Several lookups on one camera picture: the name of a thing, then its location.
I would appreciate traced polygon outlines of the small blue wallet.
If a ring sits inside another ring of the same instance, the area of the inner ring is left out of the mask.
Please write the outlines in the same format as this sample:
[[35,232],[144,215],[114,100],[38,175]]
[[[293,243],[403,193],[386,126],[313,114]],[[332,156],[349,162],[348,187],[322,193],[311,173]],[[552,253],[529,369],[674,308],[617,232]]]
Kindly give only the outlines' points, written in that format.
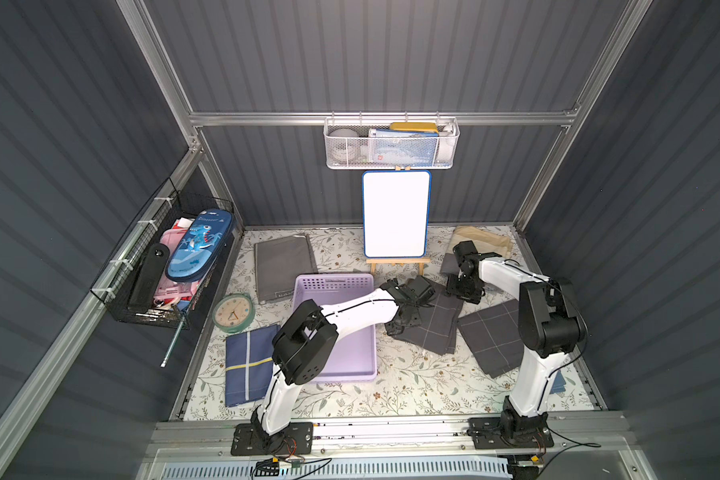
[[550,389],[551,394],[562,394],[566,390],[566,379],[561,371],[556,373],[552,387]]

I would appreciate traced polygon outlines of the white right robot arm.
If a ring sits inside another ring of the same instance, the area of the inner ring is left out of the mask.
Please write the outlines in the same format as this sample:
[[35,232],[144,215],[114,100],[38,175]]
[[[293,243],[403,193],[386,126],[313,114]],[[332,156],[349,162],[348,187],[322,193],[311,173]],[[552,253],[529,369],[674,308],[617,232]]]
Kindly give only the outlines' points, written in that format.
[[508,401],[520,417],[543,415],[555,377],[578,359],[573,352],[587,337],[571,282],[529,272],[494,252],[480,253],[471,241],[456,244],[453,254],[459,273],[448,278],[449,294],[477,304],[491,285],[519,302],[517,328],[524,352]]

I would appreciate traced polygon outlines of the white tape roll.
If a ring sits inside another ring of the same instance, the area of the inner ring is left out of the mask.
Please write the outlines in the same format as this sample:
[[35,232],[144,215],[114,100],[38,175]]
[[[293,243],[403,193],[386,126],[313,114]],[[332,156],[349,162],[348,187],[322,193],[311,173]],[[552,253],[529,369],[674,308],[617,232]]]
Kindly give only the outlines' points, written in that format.
[[326,138],[326,148],[334,163],[352,163],[359,155],[360,135],[351,129],[341,128],[332,131]]

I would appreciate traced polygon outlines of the blue shark pencil case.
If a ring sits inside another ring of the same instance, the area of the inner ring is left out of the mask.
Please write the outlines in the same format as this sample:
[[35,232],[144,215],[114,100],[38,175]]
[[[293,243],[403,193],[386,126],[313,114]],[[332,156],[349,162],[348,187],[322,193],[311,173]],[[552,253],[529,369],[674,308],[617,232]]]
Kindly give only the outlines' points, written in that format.
[[198,214],[185,235],[189,253],[180,262],[184,278],[192,282],[205,277],[234,225],[235,218],[227,210],[207,209]]

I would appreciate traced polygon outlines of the white mesh wall basket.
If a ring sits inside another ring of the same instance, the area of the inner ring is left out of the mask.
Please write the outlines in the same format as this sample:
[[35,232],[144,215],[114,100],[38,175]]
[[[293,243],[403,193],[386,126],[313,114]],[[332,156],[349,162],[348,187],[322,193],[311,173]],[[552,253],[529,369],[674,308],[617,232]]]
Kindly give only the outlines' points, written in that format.
[[454,118],[384,122],[332,116],[323,123],[326,163],[334,170],[447,170],[460,134]]

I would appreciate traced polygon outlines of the small wooden easel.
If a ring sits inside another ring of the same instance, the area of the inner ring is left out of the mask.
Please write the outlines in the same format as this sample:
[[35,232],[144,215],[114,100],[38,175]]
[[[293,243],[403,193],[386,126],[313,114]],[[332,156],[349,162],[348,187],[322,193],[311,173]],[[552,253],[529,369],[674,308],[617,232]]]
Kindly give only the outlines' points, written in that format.
[[399,265],[399,266],[415,265],[417,274],[423,275],[425,267],[430,263],[431,263],[430,257],[367,258],[366,259],[366,264],[370,268],[371,275],[376,275],[377,269],[380,265]]

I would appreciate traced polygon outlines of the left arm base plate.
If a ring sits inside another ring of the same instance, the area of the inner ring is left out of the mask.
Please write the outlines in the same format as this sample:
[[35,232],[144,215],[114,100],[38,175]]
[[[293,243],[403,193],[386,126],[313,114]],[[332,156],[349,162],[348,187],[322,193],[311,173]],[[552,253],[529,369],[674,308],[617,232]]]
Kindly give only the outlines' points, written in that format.
[[230,455],[243,457],[310,454],[314,427],[310,422],[291,422],[279,433],[269,435],[252,423],[242,423],[235,427]]

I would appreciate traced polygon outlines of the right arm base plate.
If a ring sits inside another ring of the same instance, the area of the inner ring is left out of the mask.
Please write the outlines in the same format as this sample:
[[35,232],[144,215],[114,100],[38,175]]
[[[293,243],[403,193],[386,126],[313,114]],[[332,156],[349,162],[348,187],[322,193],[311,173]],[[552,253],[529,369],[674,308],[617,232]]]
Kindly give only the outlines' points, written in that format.
[[534,417],[512,415],[474,417],[468,420],[467,435],[477,450],[536,449],[545,451],[554,446],[548,427],[548,414]]

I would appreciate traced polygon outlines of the pink pouch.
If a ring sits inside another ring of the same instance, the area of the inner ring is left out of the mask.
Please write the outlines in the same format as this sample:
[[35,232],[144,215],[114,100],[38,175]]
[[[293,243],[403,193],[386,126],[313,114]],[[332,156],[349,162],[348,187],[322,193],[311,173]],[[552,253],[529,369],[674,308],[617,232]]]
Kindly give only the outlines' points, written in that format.
[[172,306],[184,309],[197,293],[199,280],[189,282],[181,273],[180,262],[184,260],[189,250],[184,246],[193,219],[181,217],[172,226],[165,230],[159,243],[168,248],[168,263],[156,287],[152,307],[159,310],[168,310]]

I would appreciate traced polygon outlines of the black remote control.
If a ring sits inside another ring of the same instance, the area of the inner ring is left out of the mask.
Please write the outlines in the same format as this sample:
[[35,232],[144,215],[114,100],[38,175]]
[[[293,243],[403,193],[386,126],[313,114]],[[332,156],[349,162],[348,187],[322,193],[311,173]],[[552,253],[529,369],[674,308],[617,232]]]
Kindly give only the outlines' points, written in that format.
[[132,313],[145,313],[151,308],[154,294],[164,274],[170,257],[167,245],[150,245],[138,270],[136,280],[127,302],[127,310]]

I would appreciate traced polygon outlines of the metal rod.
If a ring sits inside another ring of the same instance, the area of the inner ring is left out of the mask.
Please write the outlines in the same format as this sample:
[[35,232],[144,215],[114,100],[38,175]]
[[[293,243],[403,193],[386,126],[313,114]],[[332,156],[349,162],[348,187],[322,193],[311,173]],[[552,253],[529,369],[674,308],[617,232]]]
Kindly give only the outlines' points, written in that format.
[[175,349],[175,347],[176,347],[176,344],[177,344],[178,339],[179,339],[179,337],[180,337],[180,335],[181,335],[181,332],[183,331],[183,329],[184,329],[184,327],[185,327],[185,324],[186,324],[186,322],[187,322],[186,316],[184,315],[184,313],[183,313],[182,311],[176,310],[175,313],[176,313],[177,316],[178,316],[179,322],[178,322],[178,325],[176,326],[176,329],[174,330],[173,337],[172,337],[172,339],[171,339],[171,341],[170,341],[170,343],[169,343],[169,345],[168,345],[168,347],[167,347],[167,349],[166,349],[166,351],[165,351],[165,354],[164,354],[164,356],[163,356],[163,359],[162,359],[162,361],[161,361],[161,363],[160,363],[160,368],[166,368],[166,366],[167,366],[167,364],[168,364],[168,362],[169,362],[169,360],[170,360],[170,357],[171,357],[171,355],[172,355],[172,353],[173,353],[173,351],[174,351],[174,349]]

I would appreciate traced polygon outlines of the navy striped folded pillowcase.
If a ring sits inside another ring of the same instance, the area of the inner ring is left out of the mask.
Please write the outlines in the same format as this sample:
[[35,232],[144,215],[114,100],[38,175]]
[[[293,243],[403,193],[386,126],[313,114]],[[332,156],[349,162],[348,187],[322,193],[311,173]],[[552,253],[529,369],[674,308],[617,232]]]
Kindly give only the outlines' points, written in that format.
[[278,325],[230,335],[225,340],[226,407],[264,398],[274,373],[273,339]]

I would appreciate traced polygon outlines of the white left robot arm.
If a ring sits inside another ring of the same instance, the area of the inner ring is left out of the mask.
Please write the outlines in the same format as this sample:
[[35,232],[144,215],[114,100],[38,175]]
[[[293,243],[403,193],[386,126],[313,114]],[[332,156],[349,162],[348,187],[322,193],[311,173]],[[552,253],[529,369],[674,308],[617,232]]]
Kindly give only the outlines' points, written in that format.
[[431,308],[435,295],[433,283],[417,276],[406,284],[388,280],[365,296],[338,304],[299,304],[272,341],[274,373],[264,403],[251,416],[256,435],[269,441],[281,434],[302,387],[323,371],[344,338],[377,324],[393,335],[418,326],[420,310]]

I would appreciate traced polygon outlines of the beige and grey pillowcase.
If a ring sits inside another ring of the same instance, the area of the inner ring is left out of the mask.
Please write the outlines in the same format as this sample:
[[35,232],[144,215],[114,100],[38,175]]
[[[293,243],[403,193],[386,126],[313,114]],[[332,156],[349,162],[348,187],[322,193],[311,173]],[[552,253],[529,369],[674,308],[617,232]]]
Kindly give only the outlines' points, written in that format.
[[504,258],[510,258],[512,254],[513,243],[509,237],[473,226],[459,226],[455,228],[446,248],[440,268],[442,276],[459,273],[458,262],[453,249],[457,244],[464,241],[472,241],[478,253],[496,253]]

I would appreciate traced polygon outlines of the green round clock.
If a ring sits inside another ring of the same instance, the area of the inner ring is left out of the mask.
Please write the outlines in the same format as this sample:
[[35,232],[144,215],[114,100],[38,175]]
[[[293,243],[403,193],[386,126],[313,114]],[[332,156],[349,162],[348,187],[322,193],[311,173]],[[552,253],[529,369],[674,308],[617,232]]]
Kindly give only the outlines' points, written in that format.
[[255,319],[256,309],[252,299],[244,293],[223,297],[213,308],[211,319],[224,333],[236,334],[248,328]]

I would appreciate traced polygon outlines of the blue framed whiteboard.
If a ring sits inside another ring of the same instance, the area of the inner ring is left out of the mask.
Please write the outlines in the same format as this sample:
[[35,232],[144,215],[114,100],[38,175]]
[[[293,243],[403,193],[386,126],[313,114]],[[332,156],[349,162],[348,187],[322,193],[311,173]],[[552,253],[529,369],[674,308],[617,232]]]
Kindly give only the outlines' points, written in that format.
[[432,176],[426,170],[362,175],[364,254],[421,258],[427,249]]

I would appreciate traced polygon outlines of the dark grey checked pillowcase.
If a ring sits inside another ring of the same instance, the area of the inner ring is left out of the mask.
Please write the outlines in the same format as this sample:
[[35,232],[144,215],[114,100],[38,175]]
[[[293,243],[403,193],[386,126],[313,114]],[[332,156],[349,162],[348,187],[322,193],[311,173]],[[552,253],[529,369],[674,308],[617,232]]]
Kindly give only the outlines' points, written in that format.
[[430,307],[419,310],[421,324],[408,326],[400,331],[387,332],[396,340],[408,342],[438,355],[453,354],[456,346],[457,319],[463,301],[445,293],[445,287],[428,280],[435,294]]

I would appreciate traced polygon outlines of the yellow case in basket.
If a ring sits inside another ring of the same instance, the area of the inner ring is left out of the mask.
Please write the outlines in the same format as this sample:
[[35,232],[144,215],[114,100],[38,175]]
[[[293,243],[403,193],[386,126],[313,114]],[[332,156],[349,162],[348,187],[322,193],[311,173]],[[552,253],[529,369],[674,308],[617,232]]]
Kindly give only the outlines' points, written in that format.
[[438,135],[438,125],[434,122],[393,122],[389,129],[398,132],[414,132]]

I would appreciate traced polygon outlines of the blue white booklet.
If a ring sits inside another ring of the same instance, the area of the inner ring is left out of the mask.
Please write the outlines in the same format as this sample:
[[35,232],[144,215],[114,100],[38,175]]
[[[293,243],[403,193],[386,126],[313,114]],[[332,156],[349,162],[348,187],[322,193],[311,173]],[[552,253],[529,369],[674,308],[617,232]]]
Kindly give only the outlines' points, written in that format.
[[377,164],[396,166],[429,166],[434,162],[438,135],[370,129],[369,158]]

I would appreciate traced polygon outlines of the plain grey pillowcase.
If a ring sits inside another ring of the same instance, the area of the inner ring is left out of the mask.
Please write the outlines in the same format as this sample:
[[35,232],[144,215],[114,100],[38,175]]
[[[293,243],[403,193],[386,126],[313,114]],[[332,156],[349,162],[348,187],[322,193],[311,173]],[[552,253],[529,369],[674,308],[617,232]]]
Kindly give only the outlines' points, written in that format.
[[290,298],[299,275],[318,272],[311,241],[305,233],[255,244],[254,262],[260,304]]

